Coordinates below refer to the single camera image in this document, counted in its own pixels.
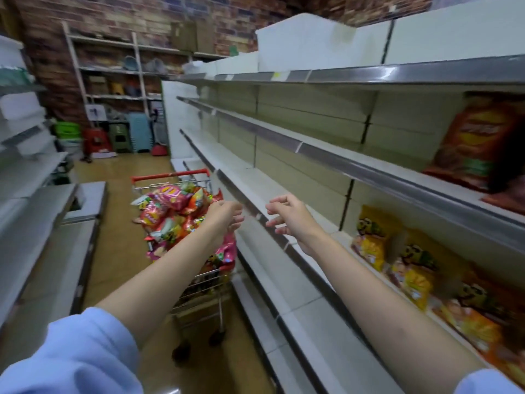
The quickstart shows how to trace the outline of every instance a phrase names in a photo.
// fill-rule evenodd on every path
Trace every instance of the beige floor tile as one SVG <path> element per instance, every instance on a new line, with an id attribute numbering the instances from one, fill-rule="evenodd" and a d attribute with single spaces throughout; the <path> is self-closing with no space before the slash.
<path id="1" fill-rule="evenodd" d="M 117 158 L 78 162 L 75 171 L 81 182 L 106 181 L 108 202 L 100 225 L 97 246 L 86 289 L 84 308 L 94 306 L 121 284 L 149 265 L 142 241 L 144 232 L 131 223 L 137 211 L 130 202 L 130 176 L 172 171 L 169 158 L 149 154 L 121 154 Z M 203 310 L 192 315 L 209 312 Z M 171 318 L 167 317 L 142 349 L 138 376 L 147 394 L 165 394 L 180 388 L 182 394 L 268 394 L 275 390 L 257 357 L 239 311 L 225 304 L 226 338 L 217 348 L 208 345 L 217 319 L 185 331 L 192 344 L 187 364 L 176 366 L 171 352 L 179 344 Z"/>

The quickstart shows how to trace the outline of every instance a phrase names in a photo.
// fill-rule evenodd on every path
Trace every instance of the light blue sleeve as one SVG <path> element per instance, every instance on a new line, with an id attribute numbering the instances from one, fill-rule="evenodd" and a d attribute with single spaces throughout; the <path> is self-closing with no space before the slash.
<path id="1" fill-rule="evenodd" d="M 44 344 L 0 376 L 0 393 L 142 393 L 139 350 L 124 325 L 100 308 L 49 324 Z"/>
<path id="2" fill-rule="evenodd" d="M 523 394 L 523 391 L 500 371 L 482 369 L 464 377 L 454 394 Z"/>

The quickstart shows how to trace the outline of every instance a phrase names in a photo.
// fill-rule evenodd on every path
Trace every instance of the forearm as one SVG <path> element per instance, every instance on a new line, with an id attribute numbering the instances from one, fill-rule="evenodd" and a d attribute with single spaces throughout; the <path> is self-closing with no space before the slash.
<path id="1" fill-rule="evenodd" d="M 308 241 L 314 258 L 371 345 L 407 393 L 452 393 L 482 362 L 416 307 L 395 295 L 337 241 Z"/>
<path id="2" fill-rule="evenodd" d="M 139 348 L 159 326 L 214 249 L 214 233 L 202 226 L 162 258 L 103 299 L 97 307 L 119 319 Z"/>

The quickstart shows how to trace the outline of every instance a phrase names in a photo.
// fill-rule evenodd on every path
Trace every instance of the cart wheel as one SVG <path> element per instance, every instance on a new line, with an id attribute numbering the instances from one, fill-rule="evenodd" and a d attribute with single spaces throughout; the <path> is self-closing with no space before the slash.
<path id="1" fill-rule="evenodd" d="M 226 334 L 226 331 L 220 331 L 219 329 L 217 329 L 209 337 L 208 344 L 212 347 L 216 347 L 220 345 L 220 343 L 222 343 L 224 340 L 225 334 Z"/>
<path id="2" fill-rule="evenodd" d="M 180 343 L 179 346 L 171 353 L 171 359 L 173 359 L 176 364 L 183 363 L 189 359 L 189 353 L 191 349 L 192 346 L 189 341 L 183 340 L 182 343 Z"/>

